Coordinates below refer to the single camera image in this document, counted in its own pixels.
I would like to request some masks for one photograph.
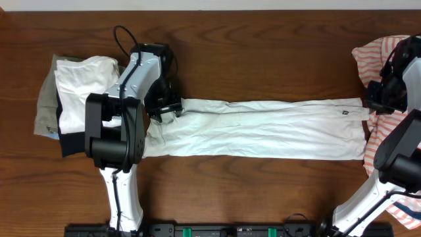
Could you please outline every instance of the wood grain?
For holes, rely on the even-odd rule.
[[[84,154],[61,158],[34,136],[52,54],[127,60],[122,24],[142,42],[167,42],[183,97],[226,101],[363,97],[351,50],[420,30],[419,11],[7,13],[0,21],[0,236],[62,236],[68,223],[109,218],[105,185]],[[121,35],[125,47],[132,45]],[[366,180],[360,161],[241,157],[146,158],[137,172],[145,220],[275,223],[316,220]],[[396,236],[419,236],[384,213]]]

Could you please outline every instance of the white wall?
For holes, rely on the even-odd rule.
[[[421,0],[0,0],[5,11],[421,9]]]

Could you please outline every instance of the pile of clothes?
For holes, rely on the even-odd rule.
[[[104,93],[124,67],[110,57],[89,59],[53,55],[37,102],[34,134],[60,141],[62,156],[85,151],[85,103],[90,93]],[[121,120],[104,122],[120,126]]]

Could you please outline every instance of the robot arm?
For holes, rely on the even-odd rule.
[[[380,144],[370,178],[335,209],[327,235],[362,236],[391,204],[421,190],[421,39],[401,41],[393,54],[380,73],[382,82],[368,86],[368,106],[380,114],[411,112]]]
[[[111,206],[109,232],[119,229],[128,236],[137,232],[143,217],[136,180],[137,164],[145,146],[142,103],[149,117],[158,121],[162,121],[163,113],[174,111],[180,115],[182,111],[180,96],[166,81],[173,58],[171,50],[167,45],[140,46],[140,65],[136,64],[139,52],[132,50],[130,64],[117,83],[104,94],[92,93],[86,100],[86,155],[93,158],[107,185]],[[121,128],[103,127],[102,121],[121,117],[120,85],[128,76],[123,99],[128,123],[122,122]]]

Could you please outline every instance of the folded clothing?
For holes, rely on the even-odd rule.
[[[182,115],[149,125],[144,157],[235,155],[320,160],[362,160],[359,98],[228,103],[183,99]]]
[[[55,82],[62,104],[62,134],[85,131],[85,104],[90,93],[104,93],[118,80],[117,60],[94,56],[82,62],[57,61]],[[120,126],[114,118],[104,126]]]
[[[58,140],[58,127],[57,127],[57,89],[55,85],[54,71],[57,69],[57,60],[69,60],[74,62],[83,61],[74,57],[60,57],[53,55],[51,61],[51,68],[42,84],[39,91],[37,101],[37,115],[35,117],[34,134],[47,136]]]

